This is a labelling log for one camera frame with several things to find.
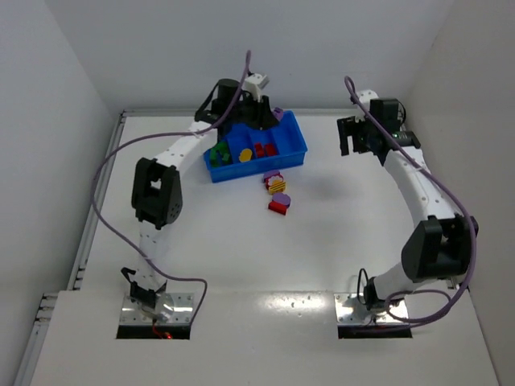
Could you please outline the red rectangular lego brick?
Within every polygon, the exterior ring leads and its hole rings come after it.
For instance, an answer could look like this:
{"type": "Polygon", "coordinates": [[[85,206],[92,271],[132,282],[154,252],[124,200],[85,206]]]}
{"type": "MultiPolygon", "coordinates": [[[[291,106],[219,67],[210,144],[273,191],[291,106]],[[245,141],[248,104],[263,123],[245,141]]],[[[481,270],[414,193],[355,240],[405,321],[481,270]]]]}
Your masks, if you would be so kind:
{"type": "Polygon", "coordinates": [[[277,148],[273,143],[265,144],[265,152],[267,157],[273,157],[278,155],[277,148]]]}

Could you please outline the yellow rounded lego block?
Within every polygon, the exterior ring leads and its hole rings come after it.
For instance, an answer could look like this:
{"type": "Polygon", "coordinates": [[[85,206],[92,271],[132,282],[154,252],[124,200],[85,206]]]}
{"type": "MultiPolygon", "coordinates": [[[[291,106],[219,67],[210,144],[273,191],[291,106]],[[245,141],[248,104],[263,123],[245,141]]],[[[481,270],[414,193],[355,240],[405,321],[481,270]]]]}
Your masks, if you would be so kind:
{"type": "Polygon", "coordinates": [[[253,160],[253,151],[250,148],[244,148],[238,156],[239,162],[250,162],[253,160]]]}

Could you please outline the green rectangular lego brick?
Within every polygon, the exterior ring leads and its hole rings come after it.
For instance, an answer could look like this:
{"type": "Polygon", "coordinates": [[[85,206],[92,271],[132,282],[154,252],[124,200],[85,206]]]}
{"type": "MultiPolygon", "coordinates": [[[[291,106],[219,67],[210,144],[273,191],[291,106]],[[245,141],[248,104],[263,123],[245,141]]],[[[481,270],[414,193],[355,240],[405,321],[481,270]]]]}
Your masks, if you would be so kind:
{"type": "Polygon", "coordinates": [[[209,151],[210,158],[215,158],[218,154],[221,157],[224,157],[226,154],[230,154],[229,145],[226,141],[218,142],[209,151]]]}

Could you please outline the green half-round lego block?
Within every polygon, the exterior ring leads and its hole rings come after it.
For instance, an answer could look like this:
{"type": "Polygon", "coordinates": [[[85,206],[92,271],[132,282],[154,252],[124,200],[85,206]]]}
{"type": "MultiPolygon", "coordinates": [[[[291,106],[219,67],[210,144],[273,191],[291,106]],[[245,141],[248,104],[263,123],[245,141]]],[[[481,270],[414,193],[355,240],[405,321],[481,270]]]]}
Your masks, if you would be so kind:
{"type": "Polygon", "coordinates": [[[231,158],[219,158],[217,159],[216,161],[212,162],[211,163],[211,166],[213,168],[217,168],[217,167],[223,167],[223,166],[229,166],[232,164],[232,160],[231,158]]]}

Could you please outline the purple lego brick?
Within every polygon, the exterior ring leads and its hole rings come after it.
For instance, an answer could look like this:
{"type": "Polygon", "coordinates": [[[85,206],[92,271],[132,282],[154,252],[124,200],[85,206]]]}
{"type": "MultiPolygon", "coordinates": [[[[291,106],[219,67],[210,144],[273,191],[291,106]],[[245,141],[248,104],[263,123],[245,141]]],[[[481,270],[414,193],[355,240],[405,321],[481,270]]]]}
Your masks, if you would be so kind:
{"type": "Polygon", "coordinates": [[[277,121],[281,121],[283,117],[283,110],[280,108],[274,108],[272,113],[277,121]]]}

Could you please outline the red scalloped lego block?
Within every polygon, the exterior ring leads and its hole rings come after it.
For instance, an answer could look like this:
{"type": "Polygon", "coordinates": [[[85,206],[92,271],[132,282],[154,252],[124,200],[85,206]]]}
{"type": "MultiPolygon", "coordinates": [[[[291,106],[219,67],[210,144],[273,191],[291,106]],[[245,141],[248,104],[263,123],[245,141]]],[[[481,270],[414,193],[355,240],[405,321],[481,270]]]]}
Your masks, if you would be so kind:
{"type": "Polygon", "coordinates": [[[266,152],[260,142],[254,144],[254,150],[257,158],[263,158],[266,156],[266,152]]]}

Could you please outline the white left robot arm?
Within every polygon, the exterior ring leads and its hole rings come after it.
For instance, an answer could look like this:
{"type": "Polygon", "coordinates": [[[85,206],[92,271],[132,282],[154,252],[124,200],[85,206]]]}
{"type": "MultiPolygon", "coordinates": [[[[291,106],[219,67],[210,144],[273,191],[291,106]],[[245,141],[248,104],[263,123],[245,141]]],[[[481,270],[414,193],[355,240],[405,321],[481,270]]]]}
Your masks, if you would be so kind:
{"type": "Polygon", "coordinates": [[[158,269],[157,261],[183,207],[181,177],[196,159],[219,145],[235,124],[271,129],[279,123],[263,92],[268,82],[266,75],[252,72],[242,81],[218,80],[187,131],[162,153],[136,164],[131,205],[139,224],[136,250],[146,267],[122,273],[130,283],[131,299],[154,318],[168,304],[166,288],[172,277],[158,269]]]}

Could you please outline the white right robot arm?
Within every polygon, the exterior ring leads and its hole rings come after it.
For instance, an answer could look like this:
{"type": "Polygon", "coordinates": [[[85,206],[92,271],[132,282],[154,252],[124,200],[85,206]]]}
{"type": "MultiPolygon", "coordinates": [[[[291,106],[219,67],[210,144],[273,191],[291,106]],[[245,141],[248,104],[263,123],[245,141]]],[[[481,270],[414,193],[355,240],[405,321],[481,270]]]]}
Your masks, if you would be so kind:
{"type": "Polygon", "coordinates": [[[400,262],[359,287],[362,304],[373,310],[432,281],[464,275],[479,226],[475,219],[465,219],[428,178],[418,138],[402,129],[406,111],[398,99],[364,90],[351,101],[359,111],[337,122],[340,152],[375,155],[397,184],[414,223],[400,262]]]}

